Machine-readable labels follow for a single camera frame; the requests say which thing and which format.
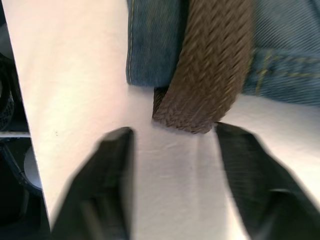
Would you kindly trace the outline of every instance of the white surface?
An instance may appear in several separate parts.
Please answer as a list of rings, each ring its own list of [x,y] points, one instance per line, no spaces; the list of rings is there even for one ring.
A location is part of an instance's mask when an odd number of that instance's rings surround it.
[[[153,93],[128,86],[125,0],[3,0],[51,225],[68,179],[108,131],[137,131],[134,237],[243,239],[212,133],[151,122]],[[224,122],[259,134],[320,206],[320,113],[240,97]]]

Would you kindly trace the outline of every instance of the blue jeans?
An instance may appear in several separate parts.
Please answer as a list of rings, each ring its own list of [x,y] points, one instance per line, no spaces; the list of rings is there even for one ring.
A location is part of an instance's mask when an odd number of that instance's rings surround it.
[[[128,0],[127,82],[170,84],[188,15],[185,0]],[[255,0],[254,52],[243,93],[320,106],[320,0]]]

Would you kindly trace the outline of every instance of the denim fabric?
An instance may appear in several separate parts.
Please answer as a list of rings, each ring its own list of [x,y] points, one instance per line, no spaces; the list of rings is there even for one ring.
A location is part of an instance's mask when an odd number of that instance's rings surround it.
[[[256,0],[243,93],[320,106],[320,0]]]
[[[127,82],[165,87],[174,75],[188,16],[186,0],[128,0]]]

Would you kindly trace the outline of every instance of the woven texture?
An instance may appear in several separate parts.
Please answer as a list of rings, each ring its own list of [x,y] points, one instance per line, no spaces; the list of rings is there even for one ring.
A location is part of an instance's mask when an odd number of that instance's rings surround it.
[[[242,89],[251,39],[251,0],[190,0],[179,61],[169,88],[154,91],[153,119],[210,131]]]

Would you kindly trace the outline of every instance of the white table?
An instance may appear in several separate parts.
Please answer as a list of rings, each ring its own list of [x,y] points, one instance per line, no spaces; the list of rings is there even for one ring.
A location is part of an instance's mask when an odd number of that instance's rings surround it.
[[[152,90],[127,85],[125,0],[3,0],[3,7],[51,225],[95,144],[127,125],[137,130],[135,239],[246,238],[215,136],[157,127]],[[241,96],[223,122],[257,133],[320,209],[319,109]],[[179,154],[186,157],[166,157]]]

